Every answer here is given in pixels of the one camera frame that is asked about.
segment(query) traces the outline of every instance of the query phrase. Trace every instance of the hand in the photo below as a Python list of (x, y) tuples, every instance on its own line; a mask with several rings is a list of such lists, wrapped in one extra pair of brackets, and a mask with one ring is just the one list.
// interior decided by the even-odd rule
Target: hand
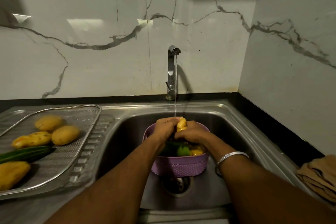
[(180, 117), (170, 117), (157, 120), (153, 136), (165, 142), (173, 133), (174, 127), (178, 124), (179, 120)]
[(187, 129), (175, 133), (175, 139), (184, 138), (189, 142), (202, 144), (202, 140), (209, 136), (210, 132), (205, 131), (197, 122), (187, 121)]

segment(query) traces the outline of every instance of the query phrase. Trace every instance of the black countertop edge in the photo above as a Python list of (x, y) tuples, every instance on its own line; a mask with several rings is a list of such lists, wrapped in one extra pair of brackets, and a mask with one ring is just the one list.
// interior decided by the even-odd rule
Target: black countertop edge
[[(161, 94), (144, 96), (0, 100), (0, 112), (4, 112), (14, 106), (160, 102), (166, 101), (165, 97), (165, 94)], [(324, 154), (319, 152), (308, 142), (302, 140), (295, 133), (238, 92), (178, 94), (177, 99), (178, 101), (228, 100), (299, 167), (306, 162), (312, 161), (314, 158), (324, 157)]]

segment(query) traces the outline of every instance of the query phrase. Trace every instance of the faucet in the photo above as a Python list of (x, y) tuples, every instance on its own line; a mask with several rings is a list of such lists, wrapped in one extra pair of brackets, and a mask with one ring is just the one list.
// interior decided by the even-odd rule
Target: faucet
[(167, 100), (174, 100), (176, 96), (176, 85), (175, 85), (175, 66), (174, 66), (174, 58), (176, 55), (179, 55), (181, 50), (174, 45), (170, 45), (168, 48), (168, 81), (167, 85)]

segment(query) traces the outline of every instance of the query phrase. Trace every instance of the running water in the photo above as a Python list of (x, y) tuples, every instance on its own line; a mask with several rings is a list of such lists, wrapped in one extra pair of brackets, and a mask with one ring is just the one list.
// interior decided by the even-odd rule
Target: running water
[(174, 80), (175, 80), (175, 115), (176, 117), (176, 96), (177, 96), (177, 55), (175, 55), (175, 68), (174, 68)]

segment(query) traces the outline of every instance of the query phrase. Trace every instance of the purple colander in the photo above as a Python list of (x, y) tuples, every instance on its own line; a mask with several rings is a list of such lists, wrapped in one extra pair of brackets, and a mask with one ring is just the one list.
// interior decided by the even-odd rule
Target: purple colander
[[(204, 130), (209, 131), (203, 124), (198, 124), (201, 125)], [(154, 127), (155, 124), (152, 124), (146, 129), (142, 141), (146, 140), (151, 134), (153, 134)], [(196, 176), (201, 174), (207, 168), (208, 159), (208, 153), (204, 153), (199, 156), (187, 157), (158, 156), (153, 163), (152, 172), (159, 176)]]

